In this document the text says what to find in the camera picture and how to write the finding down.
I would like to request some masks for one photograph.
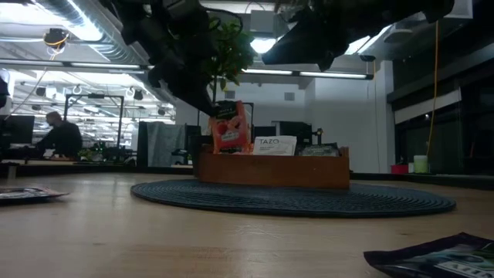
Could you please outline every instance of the red container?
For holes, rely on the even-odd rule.
[[[397,175],[408,174],[408,165],[392,165],[391,173]]]

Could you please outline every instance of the wooden tray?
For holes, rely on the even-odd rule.
[[[237,185],[350,187],[348,157],[201,153],[199,180]]]

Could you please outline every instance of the person sitting at desk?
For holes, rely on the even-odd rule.
[[[77,153],[83,147],[83,139],[80,136],[79,127],[68,121],[62,120],[58,112],[46,115],[46,123],[53,129],[38,143],[40,149],[54,148],[54,154],[62,154],[67,158],[76,158]]]

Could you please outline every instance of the orange package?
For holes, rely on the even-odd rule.
[[[219,101],[219,112],[210,121],[215,154],[248,154],[250,133],[242,101]]]

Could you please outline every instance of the round rug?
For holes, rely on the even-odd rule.
[[[404,188],[352,184],[349,191],[156,181],[131,188],[152,202],[190,209],[305,217],[398,217],[448,212],[455,201]]]

